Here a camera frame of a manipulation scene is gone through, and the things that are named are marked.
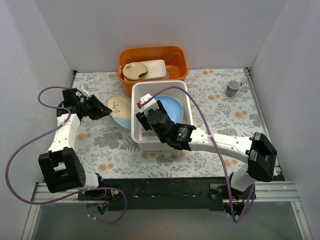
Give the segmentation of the light blue plate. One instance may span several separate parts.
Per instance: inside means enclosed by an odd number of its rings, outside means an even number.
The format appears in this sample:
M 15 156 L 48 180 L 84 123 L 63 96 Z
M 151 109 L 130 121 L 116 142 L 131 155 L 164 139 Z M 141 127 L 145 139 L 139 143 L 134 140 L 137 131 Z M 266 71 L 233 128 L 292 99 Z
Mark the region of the light blue plate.
M 120 95 L 113 95 L 106 101 L 113 120 L 121 127 L 131 129 L 131 103 Z

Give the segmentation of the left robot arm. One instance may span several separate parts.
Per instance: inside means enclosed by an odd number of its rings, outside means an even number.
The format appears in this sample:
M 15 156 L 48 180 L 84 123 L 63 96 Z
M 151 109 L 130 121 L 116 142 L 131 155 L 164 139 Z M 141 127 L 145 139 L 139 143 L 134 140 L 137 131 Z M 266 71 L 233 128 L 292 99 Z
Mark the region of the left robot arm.
M 41 172 L 51 193 L 89 189 L 95 200 L 101 200 L 107 193 L 101 184 L 102 177 L 85 171 L 74 147 L 83 118 L 99 120 L 112 110 L 83 88 L 64 89 L 62 96 L 63 101 L 56 110 L 58 129 L 48 151 L 38 157 Z

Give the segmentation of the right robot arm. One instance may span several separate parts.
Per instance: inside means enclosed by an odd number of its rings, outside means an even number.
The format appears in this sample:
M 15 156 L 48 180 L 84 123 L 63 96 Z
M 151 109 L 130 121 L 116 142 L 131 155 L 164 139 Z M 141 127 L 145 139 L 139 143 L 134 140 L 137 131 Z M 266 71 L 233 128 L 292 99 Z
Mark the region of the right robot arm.
M 146 131 L 154 131 L 161 143 L 180 151 L 216 153 L 243 162 L 226 186 L 230 198 L 239 198 L 255 182 L 273 180 L 277 150 L 263 133 L 256 132 L 252 137 L 210 135 L 193 125 L 173 122 L 158 100 L 140 101 L 137 107 L 137 120 Z

